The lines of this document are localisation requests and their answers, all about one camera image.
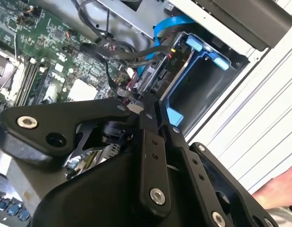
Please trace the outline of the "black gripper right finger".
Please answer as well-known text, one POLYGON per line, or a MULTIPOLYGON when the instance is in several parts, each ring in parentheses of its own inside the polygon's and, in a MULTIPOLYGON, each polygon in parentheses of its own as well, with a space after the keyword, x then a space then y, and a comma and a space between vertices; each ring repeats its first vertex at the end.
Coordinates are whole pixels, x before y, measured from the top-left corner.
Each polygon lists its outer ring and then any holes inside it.
POLYGON ((156 102, 167 163, 179 170, 184 208, 197 227, 275 227, 277 223, 202 143, 187 144, 156 102))

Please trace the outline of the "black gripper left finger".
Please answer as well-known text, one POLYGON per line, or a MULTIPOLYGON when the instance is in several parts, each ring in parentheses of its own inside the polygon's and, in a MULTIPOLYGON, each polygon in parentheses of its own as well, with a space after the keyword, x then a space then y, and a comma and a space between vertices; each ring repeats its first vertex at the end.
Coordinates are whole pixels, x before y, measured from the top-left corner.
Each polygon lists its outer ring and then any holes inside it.
POLYGON ((171 210, 164 139, 166 107, 144 95, 140 113, 116 99, 17 106, 0 114, 0 149, 45 171, 61 169, 73 153, 104 143, 121 144, 134 156, 134 207, 166 217, 171 210))

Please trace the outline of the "person's bare hand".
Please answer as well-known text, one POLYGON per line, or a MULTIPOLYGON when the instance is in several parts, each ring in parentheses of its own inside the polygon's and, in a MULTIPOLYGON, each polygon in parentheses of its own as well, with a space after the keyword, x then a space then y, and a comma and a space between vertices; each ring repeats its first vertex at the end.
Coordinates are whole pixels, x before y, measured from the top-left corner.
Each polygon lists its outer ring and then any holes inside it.
POLYGON ((269 180, 252 194, 265 209, 289 207, 292 205, 292 166, 284 173, 269 180))

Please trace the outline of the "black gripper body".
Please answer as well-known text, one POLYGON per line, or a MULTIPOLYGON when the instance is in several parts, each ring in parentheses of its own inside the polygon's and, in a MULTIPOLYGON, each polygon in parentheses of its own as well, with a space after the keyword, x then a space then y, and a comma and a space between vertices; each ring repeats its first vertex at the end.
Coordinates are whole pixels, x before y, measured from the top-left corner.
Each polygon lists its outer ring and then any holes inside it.
POLYGON ((38 205, 33 227, 181 227, 182 213, 150 191, 168 190, 166 161, 155 155, 118 155, 52 189, 38 205))

